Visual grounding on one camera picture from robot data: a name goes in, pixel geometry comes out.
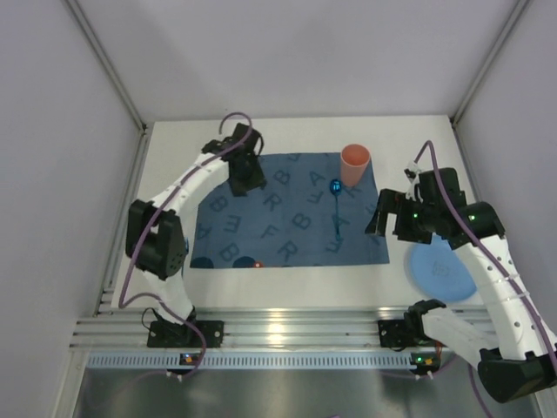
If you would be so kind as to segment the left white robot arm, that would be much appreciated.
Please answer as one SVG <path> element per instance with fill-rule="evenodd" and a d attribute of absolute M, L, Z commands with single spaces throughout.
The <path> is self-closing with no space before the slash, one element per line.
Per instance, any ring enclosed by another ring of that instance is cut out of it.
<path fill-rule="evenodd" d="M 185 290 L 185 221 L 218 186 L 227 183 L 235 197 L 266 186 L 258 161 L 262 134 L 252 122 L 236 124 L 232 134 L 213 139 L 177 180 L 148 200 L 136 199 L 128 210 L 125 255 L 130 259 L 117 306 L 151 298 L 156 313 L 171 324 L 190 320 L 194 306 Z"/>

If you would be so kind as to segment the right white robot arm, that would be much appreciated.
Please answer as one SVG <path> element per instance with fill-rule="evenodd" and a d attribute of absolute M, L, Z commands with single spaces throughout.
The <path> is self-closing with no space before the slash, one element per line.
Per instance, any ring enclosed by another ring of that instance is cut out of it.
<path fill-rule="evenodd" d="M 405 174 L 409 190 L 381 190 L 366 233 L 385 235 L 394 215 L 393 235 L 399 240 L 429 245 L 433 237 L 443 239 L 471 274 L 495 331 L 494 336 L 480 331 L 432 299 L 407 308 L 406 338 L 452 349 L 499 403 L 555 387 L 556 335 L 520 278 L 494 208 L 484 201 L 468 203 L 453 168 Z"/>

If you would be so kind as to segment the pink plastic cup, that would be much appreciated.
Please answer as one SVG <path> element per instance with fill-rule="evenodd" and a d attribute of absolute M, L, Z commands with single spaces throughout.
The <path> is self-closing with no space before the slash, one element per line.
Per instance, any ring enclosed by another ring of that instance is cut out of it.
<path fill-rule="evenodd" d="M 343 185 L 354 187 L 371 161 L 370 152 L 359 144 L 345 146 L 340 153 L 340 178 Z"/>

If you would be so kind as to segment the blue lettered cloth placemat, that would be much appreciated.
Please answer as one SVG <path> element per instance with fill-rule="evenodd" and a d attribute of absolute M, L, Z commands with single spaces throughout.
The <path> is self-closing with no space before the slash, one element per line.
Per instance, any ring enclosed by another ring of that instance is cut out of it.
<path fill-rule="evenodd" d="M 337 153 L 269 154 L 267 184 L 234 197 L 228 184 L 199 205 L 192 268 L 365 266 L 389 261 L 386 240 L 365 234 L 378 191 L 369 165 L 339 196 L 340 240 L 329 185 L 340 175 Z"/>

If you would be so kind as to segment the blue plastic spoon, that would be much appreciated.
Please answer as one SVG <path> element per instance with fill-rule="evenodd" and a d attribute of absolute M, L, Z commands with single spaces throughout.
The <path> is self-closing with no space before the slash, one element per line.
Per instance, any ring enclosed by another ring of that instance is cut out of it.
<path fill-rule="evenodd" d="M 329 190 L 331 195 L 334 197 L 334 216 L 333 224 L 335 228 L 336 240 L 340 240 L 340 230 L 339 230 L 339 196 L 342 193 L 342 183 L 339 179 L 332 179 L 329 185 Z"/>

